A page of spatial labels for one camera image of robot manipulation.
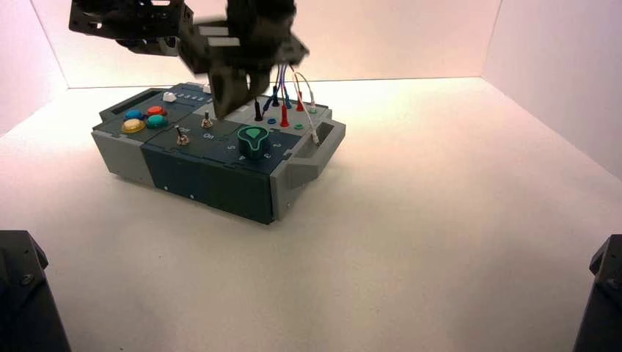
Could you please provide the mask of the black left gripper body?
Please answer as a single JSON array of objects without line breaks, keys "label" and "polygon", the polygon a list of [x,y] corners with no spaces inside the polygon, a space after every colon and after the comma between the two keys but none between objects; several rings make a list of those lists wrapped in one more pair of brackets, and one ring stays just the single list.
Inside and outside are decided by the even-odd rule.
[{"label": "black left gripper body", "polygon": [[184,26],[194,11],[184,1],[73,1],[72,32],[115,41],[135,54],[177,56]]}]

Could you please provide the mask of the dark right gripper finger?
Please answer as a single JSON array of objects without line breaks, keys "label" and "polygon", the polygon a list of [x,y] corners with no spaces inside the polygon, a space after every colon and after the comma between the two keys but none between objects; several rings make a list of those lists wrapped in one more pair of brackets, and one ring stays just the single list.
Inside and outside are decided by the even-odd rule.
[{"label": "dark right gripper finger", "polygon": [[249,96],[256,98],[258,95],[262,95],[270,85],[269,70],[256,70],[249,73]]},{"label": "dark right gripper finger", "polygon": [[210,72],[215,116],[223,120],[251,100],[252,81],[247,72],[234,67],[217,67]]}]

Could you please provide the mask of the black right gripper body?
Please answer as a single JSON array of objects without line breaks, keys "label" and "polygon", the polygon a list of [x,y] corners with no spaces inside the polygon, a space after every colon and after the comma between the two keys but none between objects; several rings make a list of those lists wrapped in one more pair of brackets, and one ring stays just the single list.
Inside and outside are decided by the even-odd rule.
[{"label": "black right gripper body", "polygon": [[225,18],[180,27],[178,54],[195,74],[300,65],[310,50],[292,32],[296,13],[294,1],[228,1]]}]

